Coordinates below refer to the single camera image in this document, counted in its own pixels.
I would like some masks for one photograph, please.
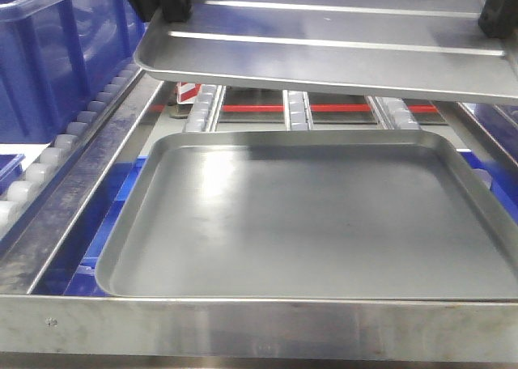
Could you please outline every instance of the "empty tray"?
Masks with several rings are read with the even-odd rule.
[[[135,53],[172,81],[518,104],[518,41],[478,27],[484,0],[193,0]]]
[[[515,299],[517,242],[436,134],[178,134],[154,146],[96,278],[122,296]]]

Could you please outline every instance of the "tray rim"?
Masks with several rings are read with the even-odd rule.
[[[468,163],[444,137],[423,130],[347,130],[347,131],[275,131],[275,132],[218,132],[172,134],[158,140],[151,148],[141,173],[124,204],[112,232],[99,256],[95,277],[99,287],[110,295],[126,298],[161,298],[182,301],[225,301],[242,300],[240,296],[231,297],[174,297],[162,295],[121,295],[112,288],[110,278],[117,266],[127,235],[133,227],[139,206],[151,183],[155,169],[163,154],[170,150],[195,146],[340,146],[340,145],[401,145],[422,146],[433,149],[439,160],[443,161],[450,174],[455,177],[466,202],[469,203],[479,222],[484,226],[493,241],[505,251],[506,259],[514,270],[518,270],[518,225],[498,200],[472,171]],[[262,302],[278,302],[279,298],[251,298]],[[293,302],[309,302],[314,299],[289,298]],[[386,299],[367,299],[374,302]],[[427,301],[427,298],[413,300]]]

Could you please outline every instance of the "white roller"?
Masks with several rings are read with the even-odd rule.
[[[140,69],[140,67],[134,63],[130,63],[125,67],[125,70],[130,70],[133,72],[137,72]]]
[[[41,152],[40,163],[57,166],[63,160],[64,155],[65,152],[62,148],[56,148],[55,146],[51,146],[50,148],[43,149],[43,151]]]
[[[135,73],[132,70],[122,70],[117,75],[122,78],[131,78]]]
[[[67,134],[73,134],[74,136],[80,136],[87,129],[88,124],[85,122],[71,122],[66,127]]]
[[[117,94],[121,90],[121,86],[118,86],[116,84],[107,84],[104,86],[103,91],[109,92],[110,94]]]
[[[97,112],[80,112],[78,117],[75,119],[77,122],[84,122],[85,124],[91,124],[96,118]]]
[[[25,203],[32,200],[38,191],[38,184],[28,180],[13,181],[7,189],[7,200]]]
[[[96,100],[98,100],[99,102],[105,102],[107,104],[112,101],[113,97],[114,94],[112,92],[102,91],[99,94],[97,94]]]
[[[64,152],[68,152],[72,151],[77,141],[78,136],[74,136],[73,134],[59,134],[54,140],[54,146],[63,149]]]
[[[99,102],[98,100],[93,100],[87,106],[87,111],[89,112],[102,112],[106,109],[105,102]]]
[[[128,81],[127,78],[123,78],[121,76],[116,76],[115,78],[112,79],[112,84],[116,84],[118,86],[124,86],[127,81]]]
[[[50,164],[32,163],[25,171],[25,180],[42,185],[52,177],[55,168]]]
[[[0,227],[12,223],[19,213],[19,203],[15,201],[0,201]]]

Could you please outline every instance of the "red bar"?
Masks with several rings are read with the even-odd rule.
[[[411,112],[437,112],[433,104],[414,104],[408,107]]]
[[[312,104],[313,112],[370,112],[368,104]]]
[[[409,106],[411,112],[437,112],[432,104],[416,104]],[[370,112],[368,104],[312,104],[313,112]],[[225,104],[224,112],[283,112],[281,104]]]
[[[225,104],[224,112],[283,112],[281,104]]]

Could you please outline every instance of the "metal edge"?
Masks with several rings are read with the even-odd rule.
[[[0,325],[3,352],[518,363],[517,302],[0,295]]]
[[[164,85],[144,75],[0,260],[0,292],[31,293]]]
[[[490,235],[502,239],[501,254],[518,270],[518,226],[496,198],[488,191],[482,181],[473,173],[455,147],[445,138],[422,130],[354,130],[354,131],[313,131],[301,132],[226,132],[218,134],[188,133],[173,134],[161,138],[151,149],[148,161],[143,168],[139,181],[126,201],[121,215],[104,246],[96,267],[96,281],[103,291],[110,295],[126,296],[117,293],[111,284],[115,262],[125,246],[125,238],[130,233],[142,204],[147,188],[151,183],[156,166],[165,151],[180,149],[183,146],[321,146],[321,145],[377,145],[399,144],[422,146],[432,149],[443,161],[445,169],[456,179],[464,191],[465,200],[475,210],[482,225]]]

